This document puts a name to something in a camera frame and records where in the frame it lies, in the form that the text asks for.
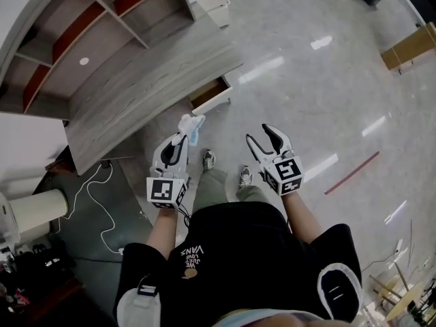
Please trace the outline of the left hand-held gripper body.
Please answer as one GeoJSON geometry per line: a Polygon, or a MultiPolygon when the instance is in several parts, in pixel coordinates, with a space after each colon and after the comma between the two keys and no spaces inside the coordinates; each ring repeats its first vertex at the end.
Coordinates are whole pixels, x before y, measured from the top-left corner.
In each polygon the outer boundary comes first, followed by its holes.
{"type": "Polygon", "coordinates": [[[188,189],[189,175],[174,169],[151,167],[146,178],[147,201],[156,208],[179,211],[188,189]]]}

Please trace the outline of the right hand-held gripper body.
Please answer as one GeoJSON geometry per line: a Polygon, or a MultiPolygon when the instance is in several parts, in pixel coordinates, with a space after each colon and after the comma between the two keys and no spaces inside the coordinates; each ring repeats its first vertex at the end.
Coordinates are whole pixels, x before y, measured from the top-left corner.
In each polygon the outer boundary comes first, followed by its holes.
{"type": "Polygon", "coordinates": [[[299,156],[285,151],[260,164],[264,182],[278,195],[284,196],[300,189],[304,168],[299,156]]]}

